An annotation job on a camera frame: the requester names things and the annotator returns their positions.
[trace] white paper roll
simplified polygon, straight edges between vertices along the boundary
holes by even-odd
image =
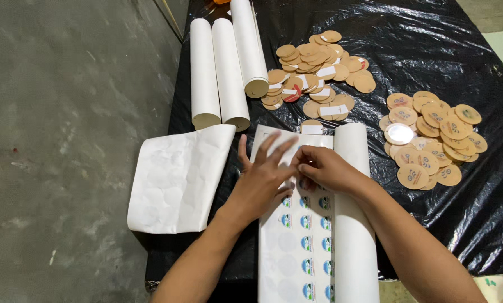
[[[242,80],[246,94],[260,98],[268,92],[268,73],[255,15],[248,0],[232,0],[231,17],[235,27]]]
[[[194,19],[189,26],[192,123],[202,129],[221,123],[211,25]]]
[[[350,165],[369,176],[366,126],[349,123],[334,134],[334,150]],[[375,231],[353,198],[334,198],[336,302],[379,303]]]
[[[241,132],[250,126],[250,117],[231,21],[220,18],[214,22],[212,41],[220,94],[221,120],[223,124],[233,124],[236,126],[236,131]]]

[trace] logo sticker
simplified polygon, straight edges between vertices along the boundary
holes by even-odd
[[[324,295],[326,296],[327,299],[330,300],[330,302],[335,302],[336,301],[336,291],[334,290],[333,285],[329,285],[324,289]]]
[[[321,245],[323,246],[323,249],[327,252],[332,252],[332,238],[326,237],[323,239],[321,242]]]
[[[319,198],[319,207],[321,207],[322,209],[330,210],[330,198],[329,197]]]
[[[309,275],[314,275],[314,260],[313,259],[304,259],[302,261],[302,270]]]
[[[310,215],[302,216],[302,218],[300,218],[300,225],[302,225],[302,227],[305,229],[311,229],[311,216]]]
[[[324,228],[325,230],[331,230],[331,224],[330,224],[330,216],[322,217],[321,218],[321,227]]]
[[[280,221],[286,228],[292,227],[291,214],[281,215],[278,221]]]
[[[282,199],[283,206],[291,208],[291,197],[285,197]]]
[[[308,196],[302,196],[300,198],[300,206],[306,209],[310,208],[310,198]]]
[[[334,276],[334,261],[332,261],[332,260],[325,261],[325,263],[323,264],[323,270],[327,275],[333,277]]]
[[[312,236],[302,237],[302,240],[300,240],[300,244],[302,245],[302,248],[306,251],[314,250],[314,241]]]
[[[302,293],[304,297],[308,300],[315,301],[315,284],[314,283],[306,283],[302,288]]]

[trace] crumpled paper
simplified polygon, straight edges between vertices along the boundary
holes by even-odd
[[[234,125],[147,139],[137,160],[128,228],[146,233],[201,231],[227,160]]]

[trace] right hand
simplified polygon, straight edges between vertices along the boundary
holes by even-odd
[[[297,167],[303,188],[311,192],[320,184],[335,192],[356,195],[371,181],[326,147],[302,145],[292,158],[291,166]]]

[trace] pile of wooden discs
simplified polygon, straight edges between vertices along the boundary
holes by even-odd
[[[310,43],[298,47],[287,44],[277,49],[282,70],[268,73],[270,87],[261,98],[263,106],[275,110],[283,101],[295,102],[304,93],[310,101],[304,105],[304,113],[310,118],[340,121],[347,117],[354,107],[354,100],[348,95],[337,97],[336,92],[325,81],[346,81],[363,93],[371,93],[376,86],[373,75],[367,70],[369,62],[361,57],[350,56],[339,44],[342,35],[336,31],[325,31],[309,38]],[[323,109],[339,107],[340,110]]]
[[[472,131],[482,121],[471,106],[450,107],[437,95],[420,91],[388,96],[390,114],[379,126],[385,133],[385,152],[400,167],[397,178],[409,189],[430,190],[438,183],[461,181],[463,162],[473,162],[487,150],[485,139]]]

